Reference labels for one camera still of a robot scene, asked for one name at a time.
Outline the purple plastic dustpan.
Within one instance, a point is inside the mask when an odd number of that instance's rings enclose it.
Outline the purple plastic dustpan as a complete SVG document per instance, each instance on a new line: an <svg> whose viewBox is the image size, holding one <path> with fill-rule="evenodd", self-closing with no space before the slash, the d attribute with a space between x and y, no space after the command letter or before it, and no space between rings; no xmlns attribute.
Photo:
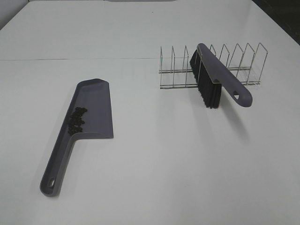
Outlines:
<svg viewBox="0 0 300 225"><path fill-rule="evenodd" d="M69 135L68 122L76 107L88 109L82 116L85 124L82 125L82 133ZM73 145L77 140L111 138L113 120L109 82L98 78L79 82L41 179L41 192L48 197L60 193Z"/></svg>

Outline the purple brush with black bristles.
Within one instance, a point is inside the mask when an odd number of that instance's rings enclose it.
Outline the purple brush with black bristles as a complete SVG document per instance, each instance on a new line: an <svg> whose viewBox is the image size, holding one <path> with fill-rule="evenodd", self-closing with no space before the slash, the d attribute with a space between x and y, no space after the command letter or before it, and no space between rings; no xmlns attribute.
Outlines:
<svg viewBox="0 0 300 225"><path fill-rule="evenodd" d="M191 57L190 66L198 91L207 108L218 108L224 87L232 99L242 107L250 107L253 98L248 89L203 43L199 43Z"/></svg>

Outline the dark coffee bean pile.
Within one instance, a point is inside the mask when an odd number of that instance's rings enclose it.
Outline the dark coffee bean pile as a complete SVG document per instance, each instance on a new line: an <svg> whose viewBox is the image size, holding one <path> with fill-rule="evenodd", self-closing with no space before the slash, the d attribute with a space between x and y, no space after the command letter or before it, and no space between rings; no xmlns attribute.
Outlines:
<svg viewBox="0 0 300 225"><path fill-rule="evenodd" d="M76 107L75 111L71 114L68 122L68 134L74 135L76 133L82 133L82 125L85 121L82 119L83 115L88 111L85 107Z"/></svg>

